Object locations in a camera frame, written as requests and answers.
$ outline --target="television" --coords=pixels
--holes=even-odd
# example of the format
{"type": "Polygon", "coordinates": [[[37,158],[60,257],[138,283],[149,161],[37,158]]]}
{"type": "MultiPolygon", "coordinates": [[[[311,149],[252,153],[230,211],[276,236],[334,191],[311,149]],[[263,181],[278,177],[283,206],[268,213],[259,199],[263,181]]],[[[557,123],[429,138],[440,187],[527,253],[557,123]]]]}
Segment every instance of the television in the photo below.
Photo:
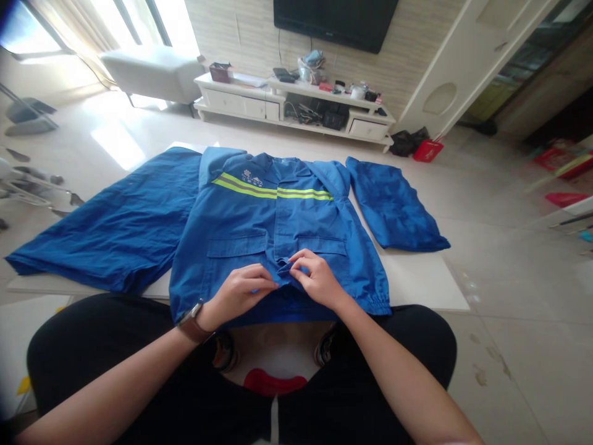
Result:
{"type": "Polygon", "coordinates": [[[274,26],[379,54],[398,0],[274,0],[274,26]]]}

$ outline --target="black bag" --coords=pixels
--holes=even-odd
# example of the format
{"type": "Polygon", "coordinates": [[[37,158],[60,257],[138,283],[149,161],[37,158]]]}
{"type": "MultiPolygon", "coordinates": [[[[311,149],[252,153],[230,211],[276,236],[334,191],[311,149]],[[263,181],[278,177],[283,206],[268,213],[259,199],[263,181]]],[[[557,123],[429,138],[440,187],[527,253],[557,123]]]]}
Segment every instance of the black bag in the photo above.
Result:
{"type": "Polygon", "coordinates": [[[391,136],[393,145],[389,147],[389,151],[396,156],[407,158],[409,155],[413,155],[416,152],[423,140],[430,138],[426,127],[422,127],[413,134],[410,134],[406,130],[400,131],[391,136]]]}

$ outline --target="wristwatch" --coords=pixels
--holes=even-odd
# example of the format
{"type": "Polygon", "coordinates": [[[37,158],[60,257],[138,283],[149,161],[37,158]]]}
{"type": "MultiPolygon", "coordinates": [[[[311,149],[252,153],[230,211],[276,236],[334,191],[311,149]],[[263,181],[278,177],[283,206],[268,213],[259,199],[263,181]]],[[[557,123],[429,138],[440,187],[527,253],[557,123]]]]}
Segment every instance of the wristwatch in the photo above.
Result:
{"type": "Polygon", "coordinates": [[[196,320],[196,317],[198,316],[198,313],[202,309],[203,305],[204,300],[200,299],[198,304],[196,304],[192,310],[183,314],[181,320],[179,323],[177,323],[177,327],[181,329],[181,332],[183,332],[186,337],[199,344],[206,342],[206,340],[214,335],[214,332],[203,330],[196,320]]]}

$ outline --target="white ottoman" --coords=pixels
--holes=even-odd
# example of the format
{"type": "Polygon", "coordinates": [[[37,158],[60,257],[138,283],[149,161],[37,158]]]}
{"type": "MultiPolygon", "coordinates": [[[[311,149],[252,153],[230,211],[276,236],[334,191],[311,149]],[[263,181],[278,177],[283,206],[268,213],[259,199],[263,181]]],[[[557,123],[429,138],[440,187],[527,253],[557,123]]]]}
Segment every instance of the white ottoman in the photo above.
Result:
{"type": "Polygon", "coordinates": [[[193,103],[201,96],[193,79],[206,72],[197,57],[170,46],[139,45],[109,51],[100,58],[128,99],[138,94],[187,104],[193,116],[193,103]]]}

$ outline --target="hand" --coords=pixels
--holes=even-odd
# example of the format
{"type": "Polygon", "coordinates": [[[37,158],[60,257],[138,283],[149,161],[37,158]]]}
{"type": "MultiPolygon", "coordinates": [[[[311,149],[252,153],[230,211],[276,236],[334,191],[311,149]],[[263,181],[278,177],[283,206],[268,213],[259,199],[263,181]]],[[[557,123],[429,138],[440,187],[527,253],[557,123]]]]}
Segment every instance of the hand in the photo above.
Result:
{"type": "Polygon", "coordinates": [[[275,289],[278,289],[278,283],[261,264],[235,269],[212,300],[204,304],[196,321],[203,330],[213,332],[220,325],[243,315],[275,289]]]}
{"type": "Polygon", "coordinates": [[[300,250],[289,261],[294,261],[290,268],[290,274],[298,280],[307,294],[317,303],[323,304],[336,312],[337,307],[342,302],[351,299],[346,291],[342,289],[338,280],[335,279],[327,262],[320,256],[315,255],[311,250],[300,250]],[[309,274],[302,272],[301,267],[309,269],[309,274]]]}

